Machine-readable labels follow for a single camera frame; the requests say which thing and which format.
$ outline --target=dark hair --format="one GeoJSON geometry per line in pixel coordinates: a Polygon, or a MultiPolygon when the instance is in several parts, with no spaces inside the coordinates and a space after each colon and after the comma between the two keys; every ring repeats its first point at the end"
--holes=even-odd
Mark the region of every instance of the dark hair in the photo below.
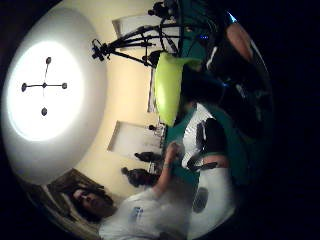
{"type": "Polygon", "coordinates": [[[70,200],[72,202],[72,204],[74,205],[75,209],[77,210],[77,212],[79,213],[79,215],[86,219],[88,222],[93,222],[93,223],[98,223],[101,221],[101,217],[96,216],[95,214],[89,212],[87,209],[85,209],[83,207],[83,205],[81,204],[81,202],[79,202],[78,200],[76,200],[73,197],[73,193],[76,190],[84,190],[84,191],[88,191],[90,193],[94,193],[96,195],[98,195],[99,197],[103,198],[110,206],[113,205],[113,200],[111,197],[109,197],[108,195],[105,194],[105,192],[103,190],[99,190],[99,189],[90,189],[90,188],[85,188],[85,187],[78,187],[73,189],[73,191],[71,192],[71,196],[70,196],[70,200]]]}

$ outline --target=white t-shirt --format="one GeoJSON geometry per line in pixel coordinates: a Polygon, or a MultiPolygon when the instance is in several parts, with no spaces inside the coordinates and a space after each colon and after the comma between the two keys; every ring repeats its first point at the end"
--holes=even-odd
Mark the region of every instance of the white t-shirt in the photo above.
{"type": "Polygon", "coordinates": [[[161,232],[184,230],[185,210],[161,202],[152,188],[124,200],[117,212],[101,222],[99,235],[105,240],[156,239],[161,232]]]}

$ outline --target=cream wall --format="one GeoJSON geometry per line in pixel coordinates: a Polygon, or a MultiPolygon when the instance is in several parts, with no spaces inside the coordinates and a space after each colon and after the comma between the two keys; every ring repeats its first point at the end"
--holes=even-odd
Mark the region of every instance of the cream wall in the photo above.
{"type": "MultiPolygon", "coordinates": [[[[71,8],[85,15],[95,27],[100,41],[111,42],[116,39],[112,20],[146,13],[151,9],[151,0],[74,0],[63,1],[57,8],[71,8]]],[[[143,55],[141,50],[127,51],[129,55],[143,55]]],[[[116,121],[149,125],[157,122],[156,114],[147,113],[150,68],[132,60],[111,56],[107,67],[107,98],[104,118],[100,130],[81,162],[75,166],[94,181],[105,186],[107,192],[127,197],[142,189],[132,187],[120,172],[122,167],[146,168],[148,164],[127,159],[108,152],[107,146],[112,137],[116,121]]]]}

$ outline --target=hand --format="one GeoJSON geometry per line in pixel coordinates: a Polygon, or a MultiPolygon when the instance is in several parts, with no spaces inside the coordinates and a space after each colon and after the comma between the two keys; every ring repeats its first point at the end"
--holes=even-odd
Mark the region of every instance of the hand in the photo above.
{"type": "Polygon", "coordinates": [[[170,162],[174,161],[176,155],[179,153],[181,147],[176,142],[171,142],[166,150],[166,159],[170,162]]]}

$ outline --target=man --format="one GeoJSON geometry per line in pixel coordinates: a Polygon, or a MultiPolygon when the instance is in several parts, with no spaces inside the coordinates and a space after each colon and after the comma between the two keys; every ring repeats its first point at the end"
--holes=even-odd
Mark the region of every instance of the man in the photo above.
{"type": "Polygon", "coordinates": [[[117,210],[109,196],[94,189],[77,188],[72,194],[71,201],[80,216],[88,222],[98,223],[117,210]]]}
{"type": "MultiPolygon", "coordinates": [[[[93,193],[78,189],[73,196],[83,207],[102,219],[99,235],[106,240],[124,239],[184,239],[187,234],[188,209],[177,202],[163,202],[171,180],[171,166],[180,151],[180,146],[172,142],[166,150],[162,173],[157,183],[139,194],[124,200],[118,209],[93,193]]],[[[218,162],[227,167],[224,155],[206,156],[203,164],[218,162]]]]}

